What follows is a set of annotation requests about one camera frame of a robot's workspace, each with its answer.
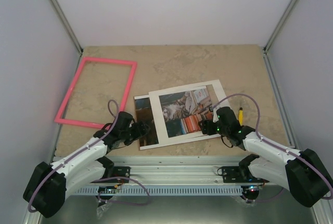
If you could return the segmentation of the white mat board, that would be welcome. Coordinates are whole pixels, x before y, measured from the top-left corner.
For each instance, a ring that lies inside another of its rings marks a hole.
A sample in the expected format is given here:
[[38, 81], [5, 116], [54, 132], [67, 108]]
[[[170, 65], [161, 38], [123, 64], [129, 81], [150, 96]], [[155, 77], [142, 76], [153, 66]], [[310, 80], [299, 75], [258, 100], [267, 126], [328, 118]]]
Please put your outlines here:
[[[209, 95], [212, 100], [212, 105], [226, 97], [222, 84], [219, 80], [200, 82], [200, 83], [194, 83], [194, 84], [183, 85], [183, 86], [176, 86], [176, 87], [171, 87], [168, 89], [152, 91], [149, 93], [153, 117], [154, 117], [155, 125], [156, 125], [156, 131], [157, 131], [157, 135], [158, 135], [158, 140], [160, 140], [160, 141], [170, 140], [172, 142], [175, 142], [175, 141], [180, 141], [180, 140], [184, 140], [184, 139], [188, 139], [188, 138], [204, 136], [201, 132], [201, 133], [197, 133], [197, 134], [192, 133], [192, 134], [189, 134], [188, 136], [177, 136], [177, 137], [168, 139], [166, 127], [163, 123], [163, 115], [162, 115], [162, 111], [160, 110], [160, 102], [159, 102], [160, 95], [172, 94], [172, 93], [177, 93], [177, 92], [187, 91], [187, 90], [194, 90], [194, 89], [198, 89], [201, 86], [207, 87], [207, 89], [209, 91]], [[212, 120], [216, 121], [217, 117], [213, 116]]]

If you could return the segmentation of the cat photo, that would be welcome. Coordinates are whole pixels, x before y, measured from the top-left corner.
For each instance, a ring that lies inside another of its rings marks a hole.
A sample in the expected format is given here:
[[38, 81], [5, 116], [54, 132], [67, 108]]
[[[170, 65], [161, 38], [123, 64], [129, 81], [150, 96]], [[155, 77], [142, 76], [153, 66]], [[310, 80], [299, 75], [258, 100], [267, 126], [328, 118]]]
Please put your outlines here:
[[[213, 113], [209, 110], [209, 107], [212, 106], [212, 100], [205, 86], [194, 90], [160, 95], [159, 102], [168, 139], [201, 133], [198, 123], [202, 120], [213, 119]], [[149, 134], [139, 139], [139, 147], [170, 141], [158, 140], [149, 96], [137, 96], [134, 98], [134, 103], [137, 120], [150, 126]]]

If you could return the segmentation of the yellow screwdriver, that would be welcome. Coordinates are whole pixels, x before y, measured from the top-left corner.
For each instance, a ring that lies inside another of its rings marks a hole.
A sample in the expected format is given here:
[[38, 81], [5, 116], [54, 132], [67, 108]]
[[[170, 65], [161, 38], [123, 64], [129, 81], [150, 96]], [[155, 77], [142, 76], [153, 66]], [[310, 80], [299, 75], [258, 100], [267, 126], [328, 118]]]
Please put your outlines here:
[[243, 125], [243, 120], [244, 120], [244, 111], [243, 111], [243, 108], [240, 107], [239, 111], [238, 111], [238, 121], [239, 121], [240, 125]]

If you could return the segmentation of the pink picture frame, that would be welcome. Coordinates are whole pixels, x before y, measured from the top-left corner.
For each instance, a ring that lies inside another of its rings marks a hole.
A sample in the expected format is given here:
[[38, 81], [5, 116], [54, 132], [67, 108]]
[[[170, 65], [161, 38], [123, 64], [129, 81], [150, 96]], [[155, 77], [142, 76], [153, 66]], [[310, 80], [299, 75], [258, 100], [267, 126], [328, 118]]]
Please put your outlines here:
[[70, 96], [76, 86], [76, 83], [79, 80], [79, 77], [83, 71], [83, 68], [85, 66], [85, 63], [89, 62], [97, 62], [97, 63], [108, 63], [108, 64], [116, 64], [116, 65], [125, 65], [131, 67], [130, 73], [126, 82], [126, 86], [124, 89], [123, 97], [120, 104], [120, 111], [123, 111], [125, 109], [127, 99], [129, 97], [130, 89], [132, 86], [132, 82], [134, 79], [134, 75], [137, 68], [137, 62], [136, 61], [129, 61], [129, 60], [117, 60], [117, 59], [106, 59], [106, 58], [96, 58], [96, 57], [83, 57], [81, 59], [80, 64], [78, 65], [78, 68], [74, 74], [74, 77], [72, 79], [72, 82], [70, 83], [70, 86], [65, 94], [65, 97], [59, 107], [59, 110], [55, 116], [54, 122], [57, 124], [64, 124], [64, 125], [73, 125], [78, 127], [87, 127], [87, 128], [94, 128], [94, 129], [101, 129], [103, 127], [103, 124], [93, 123], [93, 122], [85, 122], [85, 121], [78, 121], [78, 120], [71, 120], [63, 118], [63, 114], [65, 112], [65, 108], [67, 106], [67, 103], [70, 99]]

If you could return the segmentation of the brown backing board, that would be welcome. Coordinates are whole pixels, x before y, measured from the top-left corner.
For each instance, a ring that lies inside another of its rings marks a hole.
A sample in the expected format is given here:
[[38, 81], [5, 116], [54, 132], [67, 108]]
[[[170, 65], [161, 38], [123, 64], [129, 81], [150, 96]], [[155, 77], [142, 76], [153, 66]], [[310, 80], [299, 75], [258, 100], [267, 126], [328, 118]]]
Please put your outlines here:
[[175, 142], [168, 141], [168, 142], [165, 142], [165, 143], [158, 143], [158, 144], [152, 144], [152, 145], [148, 145], [148, 146], [142, 146], [142, 147], [139, 147], [139, 149], [140, 150], [148, 150], [148, 149], [167, 147], [167, 146], [172, 146], [172, 145], [176, 145], [176, 144], [184, 144], [184, 143], [190, 143], [190, 142], [207, 140], [207, 139], [218, 138], [218, 137], [220, 137], [219, 134], [210, 135], [210, 136], [209, 135], [204, 135], [204, 136], [200, 136], [200, 137], [193, 137], [193, 138], [188, 138], [188, 139], [175, 141]]

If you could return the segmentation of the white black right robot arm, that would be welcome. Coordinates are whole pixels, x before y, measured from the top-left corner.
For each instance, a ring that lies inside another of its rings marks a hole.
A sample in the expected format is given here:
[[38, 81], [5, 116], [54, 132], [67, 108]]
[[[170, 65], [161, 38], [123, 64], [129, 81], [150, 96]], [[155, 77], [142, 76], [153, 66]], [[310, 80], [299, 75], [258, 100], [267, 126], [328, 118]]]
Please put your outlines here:
[[232, 147], [250, 152], [242, 159], [236, 172], [241, 182], [272, 182], [288, 190], [305, 207], [312, 207], [320, 199], [332, 198], [332, 178], [311, 149], [300, 151], [278, 144], [246, 125], [241, 125], [230, 107], [219, 108], [215, 120], [202, 120], [203, 134], [219, 134]]

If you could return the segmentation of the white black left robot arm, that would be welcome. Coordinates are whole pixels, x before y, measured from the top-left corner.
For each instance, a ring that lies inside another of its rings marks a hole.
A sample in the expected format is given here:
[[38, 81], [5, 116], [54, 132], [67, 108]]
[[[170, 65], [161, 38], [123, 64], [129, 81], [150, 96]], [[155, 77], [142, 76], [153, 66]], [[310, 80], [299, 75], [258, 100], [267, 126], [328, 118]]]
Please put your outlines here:
[[114, 162], [106, 156], [120, 144], [129, 146], [149, 132], [149, 125], [121, 111], [114, 122], [105, 124], [70, 155], [51, 164], [39, 163], [23, 193], [29, 211], [49, 218], [61, 209], [69, 196], [91, 182], [128, 183], [129, 173], [116, 173]]

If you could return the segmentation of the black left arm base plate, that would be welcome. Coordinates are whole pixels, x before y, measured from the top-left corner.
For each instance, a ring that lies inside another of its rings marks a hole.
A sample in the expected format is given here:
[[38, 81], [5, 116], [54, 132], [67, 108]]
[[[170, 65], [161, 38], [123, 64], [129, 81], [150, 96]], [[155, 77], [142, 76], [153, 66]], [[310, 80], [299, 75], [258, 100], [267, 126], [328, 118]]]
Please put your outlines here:
[[[110, 178], [110, 177], [126, 177], [129, 178], [131, 173], [131, 168], [129, 166], [114, 166], [113, 168], [109, 168], [105, 170], [105, 173], [102, 179]], [[128, 183], [128, 179], [109, 179], [105, 181], [105, 183]]]

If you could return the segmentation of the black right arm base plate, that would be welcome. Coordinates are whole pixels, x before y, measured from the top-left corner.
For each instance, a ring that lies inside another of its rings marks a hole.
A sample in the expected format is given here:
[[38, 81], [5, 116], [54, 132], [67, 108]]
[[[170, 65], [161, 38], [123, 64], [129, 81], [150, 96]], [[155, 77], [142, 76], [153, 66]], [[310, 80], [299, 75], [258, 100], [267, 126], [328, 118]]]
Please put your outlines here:
[[222, 166], [217, 170], [224, 183], [264, 183], [266, 180], [242, 175], [238, 166]]

